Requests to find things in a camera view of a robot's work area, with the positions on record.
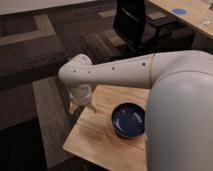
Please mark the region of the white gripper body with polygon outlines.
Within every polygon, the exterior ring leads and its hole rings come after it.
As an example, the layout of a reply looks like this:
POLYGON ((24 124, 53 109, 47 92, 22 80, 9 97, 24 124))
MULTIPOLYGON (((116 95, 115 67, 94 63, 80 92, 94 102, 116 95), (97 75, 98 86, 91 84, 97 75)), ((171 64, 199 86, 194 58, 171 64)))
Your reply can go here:
POLYGON ((92 101, 92 89, 89 84, 71 87, 69 92, 71 101, 80 106, 85 106, 92 101))

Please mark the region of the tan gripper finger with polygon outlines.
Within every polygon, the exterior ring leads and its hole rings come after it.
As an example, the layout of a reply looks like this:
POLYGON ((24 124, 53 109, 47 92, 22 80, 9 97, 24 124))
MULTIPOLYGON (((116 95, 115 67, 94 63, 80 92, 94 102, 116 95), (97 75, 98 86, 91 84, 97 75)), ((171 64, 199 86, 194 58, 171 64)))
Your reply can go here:
POLYGON ((78 109, 78 105, 71 103, 69 106, 69 112, 71 115, 75 114, 75 111, 78 109))
POLYGON ((97 112, 97 110, 96 110, 95 106, 94 106, 94 105, 92 105, 92 104, 89 104, 89 105, 88 105, 88 108, 89 108, 89 109, 91 109, 94 113, 96 113, 96 112, 97 112))

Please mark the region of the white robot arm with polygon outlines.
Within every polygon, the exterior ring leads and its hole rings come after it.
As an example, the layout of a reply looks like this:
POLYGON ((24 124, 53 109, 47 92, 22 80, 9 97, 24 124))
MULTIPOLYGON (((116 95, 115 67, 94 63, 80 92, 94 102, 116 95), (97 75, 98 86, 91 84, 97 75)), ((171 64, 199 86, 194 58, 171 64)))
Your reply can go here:
POLYGON ((148 171, 213 171, 213 54, 160 52, 102 64, 78 54, 58 76, 78 105, 91 102, 94 85, 148 89, 148 171))

